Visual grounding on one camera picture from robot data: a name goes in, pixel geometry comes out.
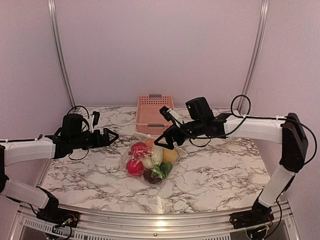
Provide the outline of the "clear zip top bag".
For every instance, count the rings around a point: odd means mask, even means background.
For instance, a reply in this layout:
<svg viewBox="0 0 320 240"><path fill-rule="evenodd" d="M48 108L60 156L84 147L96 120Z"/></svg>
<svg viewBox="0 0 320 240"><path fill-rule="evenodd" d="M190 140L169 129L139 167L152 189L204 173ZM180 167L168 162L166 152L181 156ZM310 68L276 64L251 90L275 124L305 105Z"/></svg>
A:
<svg viewBox="0 0 320 240"><path fill-rule="evenodd" d="M156 136L140 132L134 133L134 141L129 145L118 161L125 173L150 186L162 185L174 175L179 160L187 153L177 147L167 145L164 138L157 140Z"/></svg>

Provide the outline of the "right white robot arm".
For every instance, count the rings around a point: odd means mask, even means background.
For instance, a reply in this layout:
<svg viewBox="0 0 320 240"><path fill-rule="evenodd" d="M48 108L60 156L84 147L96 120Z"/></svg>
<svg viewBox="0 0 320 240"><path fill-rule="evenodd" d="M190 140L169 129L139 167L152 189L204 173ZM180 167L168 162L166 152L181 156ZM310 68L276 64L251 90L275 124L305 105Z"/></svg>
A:
<svg viewBox="0 0 320 240"><path fill-rule="evenodd" d="M307 126L295 113L285 116L240 115L233 110L214 115L205 97L186 102L191 121L182 122L167 106L159 112L172 125L155 140L155 145L173 150L186 140L242 138L254 140L262 160L271 171L270 180L250 210L231 214L235 228L266 222L272 218L272 206L290 187L296 174L308 163Z"/></svg>

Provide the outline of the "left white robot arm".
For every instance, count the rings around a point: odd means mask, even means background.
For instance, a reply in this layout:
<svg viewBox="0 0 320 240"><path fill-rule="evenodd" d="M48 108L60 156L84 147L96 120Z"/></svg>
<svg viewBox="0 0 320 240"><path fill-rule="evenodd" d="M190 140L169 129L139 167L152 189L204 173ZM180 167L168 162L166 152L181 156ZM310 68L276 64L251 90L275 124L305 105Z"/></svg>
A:
<svg viewBox="0 0 320 240"><path fill-rule="evenodd" d="M68 113L63 117L62 126L53 135L1 140L0 194L15 202L37 208L36 216L41 220L51 223L62 223L67 219L75 221L76 214L60 208L59 200L54 195L41 187L9 178L5 168L32 161L62 159L78 149L89 151L110 146L119 135L108 128L95 129L99 117L97 111L87 118L78 113Z"/></svg>

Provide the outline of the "yellow fake lemon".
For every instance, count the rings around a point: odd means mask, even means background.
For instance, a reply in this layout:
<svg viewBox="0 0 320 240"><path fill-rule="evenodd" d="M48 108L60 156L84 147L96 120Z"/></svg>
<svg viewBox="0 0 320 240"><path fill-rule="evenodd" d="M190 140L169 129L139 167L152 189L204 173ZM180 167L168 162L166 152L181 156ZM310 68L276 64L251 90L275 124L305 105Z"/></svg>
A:
<svg viewBox="0 0 320 240"><path fill-rule="evenodd" d="M171 162L173 164L178 160L178 158L179 158L179 154L175 149L173 149L173 150L170 150L170 149L167 149L167 148L163 149L163 151L162 151L162 161L164 163Z"/></svg>

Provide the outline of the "orange fake orange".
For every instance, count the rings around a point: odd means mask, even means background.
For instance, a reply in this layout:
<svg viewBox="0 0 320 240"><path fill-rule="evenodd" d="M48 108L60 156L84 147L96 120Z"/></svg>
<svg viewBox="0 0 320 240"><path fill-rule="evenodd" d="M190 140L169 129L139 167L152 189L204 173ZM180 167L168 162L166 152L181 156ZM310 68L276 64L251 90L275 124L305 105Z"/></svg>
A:
<svg viewBox="0 0 320 240"><path fill-rule="evenodd" d="M146 144L147 146L149 146L149 147L152 147L152 146L155 145L153 140L147 140L147 141L145 142L145 144Z"/></svg>

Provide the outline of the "green fake leafy vegetable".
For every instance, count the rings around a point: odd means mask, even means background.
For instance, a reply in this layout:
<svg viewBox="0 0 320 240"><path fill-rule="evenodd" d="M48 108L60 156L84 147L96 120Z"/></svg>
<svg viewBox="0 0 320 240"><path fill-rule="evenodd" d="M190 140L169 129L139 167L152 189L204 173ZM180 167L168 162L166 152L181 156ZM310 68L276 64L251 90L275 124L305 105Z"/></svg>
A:
<svg viewBox="0 0 320 240"><path fill-rule="evenodd" d="M159 178L166 179L173 169L173 164L171 162L164 163L160 165L155 165L152 170L152 176L157 175Z"/></svg>

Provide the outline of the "dark purple fake beet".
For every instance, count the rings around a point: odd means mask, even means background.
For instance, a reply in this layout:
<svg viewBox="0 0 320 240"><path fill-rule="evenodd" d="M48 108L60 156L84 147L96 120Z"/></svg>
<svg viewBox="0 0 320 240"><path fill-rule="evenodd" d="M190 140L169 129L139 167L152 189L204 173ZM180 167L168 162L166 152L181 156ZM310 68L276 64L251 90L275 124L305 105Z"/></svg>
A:
<svg viewBox="0 0 320 240"><path fill-rule="evenodd" d="M144 171L143 171L144 180L152 185L155 185L155 184L162 182L161 178L159 178L157 175L152 176L152 174L153 174L153 171L151 169L148 169L148 168L144 169Z"/></svg>

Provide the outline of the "red fake apple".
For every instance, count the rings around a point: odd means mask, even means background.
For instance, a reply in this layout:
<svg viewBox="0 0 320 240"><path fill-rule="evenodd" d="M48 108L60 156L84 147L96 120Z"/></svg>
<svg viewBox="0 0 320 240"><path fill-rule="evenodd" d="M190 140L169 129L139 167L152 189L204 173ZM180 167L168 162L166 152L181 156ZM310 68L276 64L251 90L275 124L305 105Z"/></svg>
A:
<svg viewBox="0 0 320 240"><path fill-rule="evenodd" d="M126 169L129 175L138 177L142 175L144 165L140 160L130 160L126 164Z"/></svg>

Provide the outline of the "pink plastic basket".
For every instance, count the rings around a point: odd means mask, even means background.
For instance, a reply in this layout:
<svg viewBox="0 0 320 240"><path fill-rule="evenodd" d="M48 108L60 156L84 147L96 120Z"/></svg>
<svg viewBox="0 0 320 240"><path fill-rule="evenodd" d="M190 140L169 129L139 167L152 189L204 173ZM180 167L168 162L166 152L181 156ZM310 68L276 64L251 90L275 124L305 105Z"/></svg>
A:
<svg viewBox="0 0 320 240"><path fill-rule="evenodd" d="M135 131L159 136L171 123L161 115L160 109L174 107L173 97L165 94L144 94L138 97Z"/></svg>

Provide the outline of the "front aluminium rail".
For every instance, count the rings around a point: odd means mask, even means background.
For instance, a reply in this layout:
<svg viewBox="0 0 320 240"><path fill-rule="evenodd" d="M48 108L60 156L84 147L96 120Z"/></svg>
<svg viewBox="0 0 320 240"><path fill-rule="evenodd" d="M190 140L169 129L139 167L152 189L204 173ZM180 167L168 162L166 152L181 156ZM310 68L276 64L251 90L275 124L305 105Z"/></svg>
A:
<svg viewBox="0 0 320 240"><path fill-rule="evenodd" d="M44 240L47 236L72 240L247 240L268 224L235 229L230 222L233 210L203 213L129 213L61 206L79 212L77 227L53 228L36 218L31 208L19 206L8 239Z"/></svg>

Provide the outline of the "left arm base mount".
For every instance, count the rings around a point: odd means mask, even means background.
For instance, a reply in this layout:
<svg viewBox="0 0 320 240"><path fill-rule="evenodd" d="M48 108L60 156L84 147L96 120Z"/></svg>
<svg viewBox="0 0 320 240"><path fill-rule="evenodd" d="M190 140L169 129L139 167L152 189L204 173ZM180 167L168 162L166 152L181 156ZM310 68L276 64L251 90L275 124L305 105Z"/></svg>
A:
<svg viewBox="0 0 320 240"><path fill-rule="evenodd" d="M78 225L80 213L78 211L58 207L54 210L39 209L36 217L40 220L55 224L56 228L66 226L76 228Z"/></svg>

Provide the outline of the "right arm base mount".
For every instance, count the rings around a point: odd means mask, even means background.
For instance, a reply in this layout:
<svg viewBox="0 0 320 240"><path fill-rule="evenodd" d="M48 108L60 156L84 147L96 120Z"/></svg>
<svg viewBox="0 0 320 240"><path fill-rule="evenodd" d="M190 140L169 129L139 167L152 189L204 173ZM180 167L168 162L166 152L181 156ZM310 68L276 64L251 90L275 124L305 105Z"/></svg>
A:
<svg viewBox="0 0 320 240"><path fill-rule="evenodd" d="M234 229L241 229L270 223L274 220L274 215L271 210L263 213L259 210L246 210L234 212L230 215L229 221Z"/></svg>

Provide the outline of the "left aluminium frame post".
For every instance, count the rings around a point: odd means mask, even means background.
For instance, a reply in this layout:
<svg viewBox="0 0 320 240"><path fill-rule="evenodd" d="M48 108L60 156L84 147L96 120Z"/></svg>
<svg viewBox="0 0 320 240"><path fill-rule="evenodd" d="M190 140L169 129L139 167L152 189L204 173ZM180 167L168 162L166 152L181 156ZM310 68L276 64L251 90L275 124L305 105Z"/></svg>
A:
<svg viewBox="0 0 320 240"><path fill-rule="evenodd" d="M48 11L49 11L49 18L50 18L50 24L52 28L53 33L53 42L55 46L55 51L57 54L57 60L59 69L62 76L62 82L66 91L66 96L69 102L69 105L71 108L76 106L75 98L72 92L70 79L67 71L67 66L65 63L65 58L63 54L63 47L59 32L59 24L58 24L58 15L57 15L57 9L56 9L56 1L55 0L48 0Z"/></svg>

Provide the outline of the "aluminium frame post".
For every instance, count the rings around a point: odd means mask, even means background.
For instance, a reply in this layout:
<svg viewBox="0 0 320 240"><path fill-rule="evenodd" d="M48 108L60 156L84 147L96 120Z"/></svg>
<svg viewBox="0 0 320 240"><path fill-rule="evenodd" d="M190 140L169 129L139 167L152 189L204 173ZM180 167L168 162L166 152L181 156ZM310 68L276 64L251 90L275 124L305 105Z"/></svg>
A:
<svg viewBox="0 0 320 240"><path fill-rule="evenodd" d="M57 9L56 9L56 1L55 0L48 0L48 11L49 11L49 18L50 18L50 24L52 28L53 33L53 42L55 46L55 51L57 54L57 60L59 69L62 76L62 82L66 91L66 96L69 102L69 105L71 108L76 106L75 98L72 92L70 79L67 71L67 66L65 63L65 58L63 54L63 47L59 32L59 24L58 24L58 15L57 15Z"/></svg>
<svg viewBox="0 0 320 240"><path fill-rule="evenodd" d="M244 81L244 85L242 88L242 92L241 92L242 95L248 96L249 91L250 91L250 87L251 87L253 79L254 79L255 70L257 67L259 55L260 55L260 52L262 49L264 36L265 36L265 32L266 32L269 5L270 5L269 0L262 0L261 1L258 26L257 26L254 45L253 45L253 51L252 51L252 55L250 58L249 67L248 67L248 71L247 71L246 78Z"/></svg>

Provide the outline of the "right aluminium frame post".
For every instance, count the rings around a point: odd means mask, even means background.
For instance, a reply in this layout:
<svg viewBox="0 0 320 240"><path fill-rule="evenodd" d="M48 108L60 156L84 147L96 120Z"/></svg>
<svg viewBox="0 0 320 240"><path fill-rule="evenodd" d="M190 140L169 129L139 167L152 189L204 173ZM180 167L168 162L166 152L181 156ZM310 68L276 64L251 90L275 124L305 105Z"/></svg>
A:
<svg viewBox="0 0 320 240"><path fill-rule="evenodd" d="M269 5L270 5L269 0L262 0L261 1L258 26L257 26L254 45L253 45L253 51L252 51L252 55L250 58L249 67L248 67L248 71L247 71L246 78L244 81L244 85L242 88L242 92L241 92L242 95L248 96L249 91L250 91L250 87L251 87L253 79L254 79L255 70L257 67L259 55L260 55L260 52L262 49L264 36L265 36L265 32L266 32Z"/></svg>

